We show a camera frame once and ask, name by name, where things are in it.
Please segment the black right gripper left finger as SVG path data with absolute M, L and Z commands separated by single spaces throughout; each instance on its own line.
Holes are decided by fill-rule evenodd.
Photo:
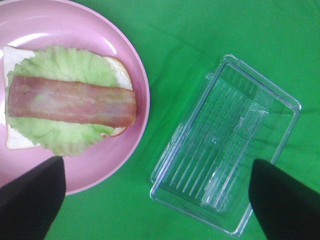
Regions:
M 64 160 L 51 157 L 0 188 L 0 238 L 43 240 L 66 196 Z

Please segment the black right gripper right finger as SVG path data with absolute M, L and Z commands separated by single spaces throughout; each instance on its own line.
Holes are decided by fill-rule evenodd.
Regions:
M 267 239 L 320 238 L 320 194 L 270 162 L 254 160 L 248 196 Z

